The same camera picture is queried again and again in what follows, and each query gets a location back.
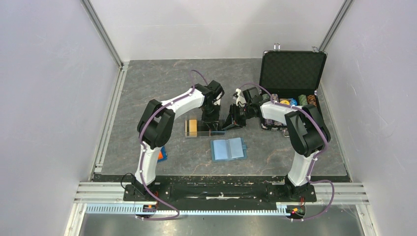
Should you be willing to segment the blue card holder wallet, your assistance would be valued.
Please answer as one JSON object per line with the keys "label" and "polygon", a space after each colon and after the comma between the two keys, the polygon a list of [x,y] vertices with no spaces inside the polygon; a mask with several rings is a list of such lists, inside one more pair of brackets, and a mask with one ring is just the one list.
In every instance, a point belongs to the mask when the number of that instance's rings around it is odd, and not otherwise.
{"label": "blue card holder wallet", "polygon": [[247,159],[247,145],[243,138],[212,140],[210,148],[213,162]]}

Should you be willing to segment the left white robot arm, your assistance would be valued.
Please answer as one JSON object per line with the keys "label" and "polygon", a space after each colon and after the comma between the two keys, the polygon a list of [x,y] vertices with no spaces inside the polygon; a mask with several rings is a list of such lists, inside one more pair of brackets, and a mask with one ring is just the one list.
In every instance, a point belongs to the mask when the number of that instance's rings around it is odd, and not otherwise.
{"label": "left white robot arm", "polygon": [[154,196],[152,183],[156,178],[156,164],[161,148],[169,141],[175,119],[183,114],[199,108],[202,117],[197,122],[202,132],[221,133],[220,101],[224,89],[217,81],[208,85],[196,84],[181,95],[165,101],[155,99],[148,102],[138,123],[137,131],[141,145],[140,159],[135,178],[135,193],[142,200]]}

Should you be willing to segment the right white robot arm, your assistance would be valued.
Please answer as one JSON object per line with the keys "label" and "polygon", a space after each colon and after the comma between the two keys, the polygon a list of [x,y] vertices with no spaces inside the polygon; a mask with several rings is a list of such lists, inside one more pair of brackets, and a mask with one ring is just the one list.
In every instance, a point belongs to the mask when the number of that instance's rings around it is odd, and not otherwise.
{"label": "right white robot arm", "polygon": [[263,118],[283,124],[295,151],[292,167],[285,177],[284,195],[298,200],[310,183],[312,161],[324,150],[330,135],[318,108],[313,104],[294,106],[269,97],[265,99],[256,87],[233,94],[234,103],[223,125],[224,130],[244,127],[251,118]]}

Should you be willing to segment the clear acrylic card tray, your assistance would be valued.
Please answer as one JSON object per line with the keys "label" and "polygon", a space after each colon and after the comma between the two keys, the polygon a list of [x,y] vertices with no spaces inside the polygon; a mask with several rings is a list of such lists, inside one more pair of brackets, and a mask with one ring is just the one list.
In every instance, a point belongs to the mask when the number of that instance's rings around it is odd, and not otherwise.
{"label": "clear acrylic card tray", "polygon": [[196,116],[187,116],[185,119],[184,132],[186,138],[205,138],[223,136],[226,130],[222,129],[224,120],[215,123],[205,123]]}

